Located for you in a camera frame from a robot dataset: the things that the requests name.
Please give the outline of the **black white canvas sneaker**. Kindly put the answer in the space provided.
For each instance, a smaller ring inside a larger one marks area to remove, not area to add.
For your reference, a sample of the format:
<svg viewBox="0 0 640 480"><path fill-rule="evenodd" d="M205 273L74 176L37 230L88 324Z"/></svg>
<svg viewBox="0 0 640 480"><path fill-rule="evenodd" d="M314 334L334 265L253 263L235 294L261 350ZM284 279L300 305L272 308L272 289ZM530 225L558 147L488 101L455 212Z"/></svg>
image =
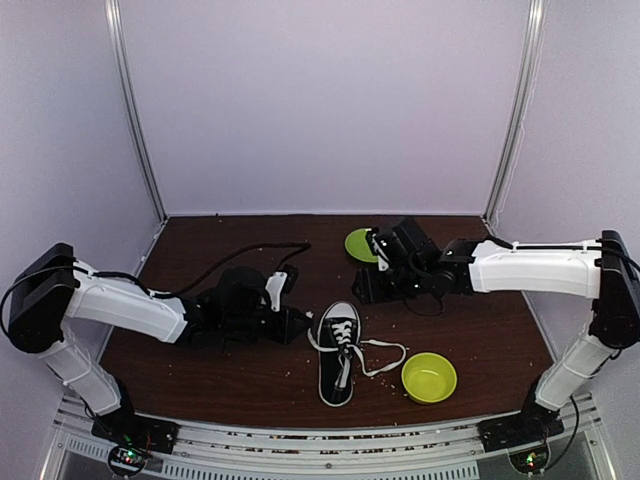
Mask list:
<svg viewBox="0 0 640 480"><path fill-rule="evenodd" d="M352 398L352 363L360 335L359 313L345 301L329 306L310 334L319 358L319 396L329 407L342 407Z"/></svg>

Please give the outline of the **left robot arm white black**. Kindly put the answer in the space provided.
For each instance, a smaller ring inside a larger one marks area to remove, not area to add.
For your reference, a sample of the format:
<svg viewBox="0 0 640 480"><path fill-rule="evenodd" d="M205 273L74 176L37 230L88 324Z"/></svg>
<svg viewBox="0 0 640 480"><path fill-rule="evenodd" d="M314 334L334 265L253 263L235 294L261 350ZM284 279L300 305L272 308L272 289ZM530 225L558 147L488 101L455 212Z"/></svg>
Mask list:
<svg viewBox="0 0 640 480"><path fill-rule="evenodd" d="M250 267L225 270L196 295L161 292L124 272L98 271L58 243L24 270L1 298L1 330L19 351L42 359L84 402L97 425L123 444L144 433L123 382L97 365L68 325L98 322L189 349L266 339L288 345L312 315L283 303L298 277L286 261L264 276Z"/></svg>

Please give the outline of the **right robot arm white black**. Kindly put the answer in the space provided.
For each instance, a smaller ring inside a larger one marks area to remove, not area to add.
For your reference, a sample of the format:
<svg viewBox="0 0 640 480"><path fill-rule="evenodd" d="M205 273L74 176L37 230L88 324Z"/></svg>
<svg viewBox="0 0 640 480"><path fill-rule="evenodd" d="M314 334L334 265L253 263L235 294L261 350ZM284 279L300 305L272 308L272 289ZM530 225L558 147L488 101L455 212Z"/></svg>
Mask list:
<svg viewBox="0 0 640 480"><path fill-rule="evenodd" d="M421 294L441 302L447 295L519 292L543 328L551 325L542 311L543 298L554 299L562 313L584 305L587 319L561 356L532 383L512 418L519 440L535 440L608 360L639 341L639 266L615 231L570 243L486 236L439 248L422 233L394 228L369 231L365 241L377 262L357 272L352 290L366 305Z"/></svg>

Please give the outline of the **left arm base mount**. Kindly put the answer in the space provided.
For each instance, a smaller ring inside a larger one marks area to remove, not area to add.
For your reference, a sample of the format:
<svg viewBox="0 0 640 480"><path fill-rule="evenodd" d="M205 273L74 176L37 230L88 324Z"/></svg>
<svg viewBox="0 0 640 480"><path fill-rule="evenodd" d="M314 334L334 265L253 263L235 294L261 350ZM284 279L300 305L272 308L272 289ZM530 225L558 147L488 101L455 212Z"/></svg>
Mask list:
<svg viewBox="0 0 640 480"><path fill-rule="evenodd" d="M171 454L179 426L171 421L134 414L107 415L93 421L91 434L141 452Z"/></svg>

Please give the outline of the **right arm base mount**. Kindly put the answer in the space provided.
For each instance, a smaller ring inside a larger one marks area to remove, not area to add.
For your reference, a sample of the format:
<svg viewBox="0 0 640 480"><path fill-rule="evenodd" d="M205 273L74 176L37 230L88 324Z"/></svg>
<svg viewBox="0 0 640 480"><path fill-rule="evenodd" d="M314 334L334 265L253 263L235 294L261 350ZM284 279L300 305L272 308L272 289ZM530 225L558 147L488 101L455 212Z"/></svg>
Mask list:
<svg viewBox="0 0 640 480"><path fill-rule="evenodd" d="M477 428L485 453L544 442L565 431L558 416L528 416L522 412L481 421Z"/></svg>

